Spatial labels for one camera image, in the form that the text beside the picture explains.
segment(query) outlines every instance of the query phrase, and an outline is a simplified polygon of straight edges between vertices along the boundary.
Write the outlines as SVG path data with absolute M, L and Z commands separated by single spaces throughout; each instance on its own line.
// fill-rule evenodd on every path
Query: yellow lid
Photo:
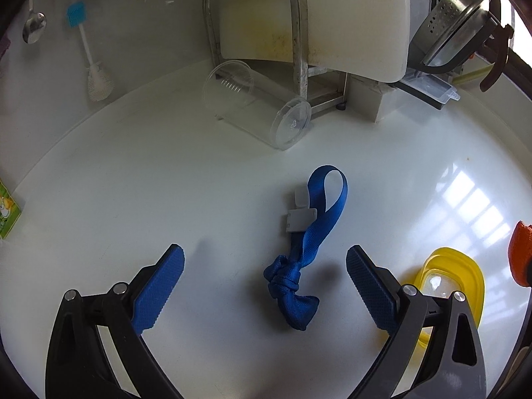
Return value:
M 435 297 L 448 298 L 453 291 L 463 292 L 475 324 L 477 327 L 480 324 L 484 306 L 484 277 L 477 263 L 469 256 L 450 247 L 436 249 L 425 261 L 413 284 L 423 294 Z M 423 329 L 418 343 L 426 348 L 429 338 L 430 333 Z

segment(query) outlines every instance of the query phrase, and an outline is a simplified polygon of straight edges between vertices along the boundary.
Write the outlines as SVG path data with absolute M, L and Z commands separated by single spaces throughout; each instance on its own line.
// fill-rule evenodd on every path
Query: brown handle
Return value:
M 480 83 L 480 90 L 482 92 L 488 91 L 493 84 L 499 79 L 508 61 L 509 41 L 513 37 L 513 28 L 511 25 L 506 25 L 504 28 L 499 24 L 493 31 L 493 38 L 495 47 L 497 49 L 497 60 L 491 68 L 490 72 Z

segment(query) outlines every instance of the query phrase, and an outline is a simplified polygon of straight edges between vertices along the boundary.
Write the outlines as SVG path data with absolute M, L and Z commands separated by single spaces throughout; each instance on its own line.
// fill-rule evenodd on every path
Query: metal spoon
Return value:
M 43 35 L 46 28 L 46 16 L 33 11 L 33 0 L 29 0 L 28 20 L 22 29 L 22 38 L 27 44 L 34 44 Z

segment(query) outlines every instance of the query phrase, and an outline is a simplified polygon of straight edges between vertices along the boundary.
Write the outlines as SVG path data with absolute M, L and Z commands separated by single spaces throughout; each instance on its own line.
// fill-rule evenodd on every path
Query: blue lanyard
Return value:
M 344 185 L 334 205 L 325 211 L 325 177 L 331 171 L 338 171 Z M 288 324 L 296 330 L 306 330 L 318 310 L 320 300 L 314 296 L 299 296 L 300 270 L 309 265 L 318 253 L 321 243 L 340 218 L 347 200 L 347 180 L 344 174 L 332 165 L 320 166 L 310 176 L 310 208 L 318 211 L 318 218 L 305 232 L 292 233 L 290 256 L 279 255 L 272 265 L 264 270 L 269 282 L 268 290 L 277 300 L 281 313 Z

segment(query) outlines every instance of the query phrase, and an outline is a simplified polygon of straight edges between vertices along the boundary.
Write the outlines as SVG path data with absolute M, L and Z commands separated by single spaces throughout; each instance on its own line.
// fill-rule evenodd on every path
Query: green package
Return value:
M 20 208 L 0 181 L 0 238 L 4 239 L 20 216 Z

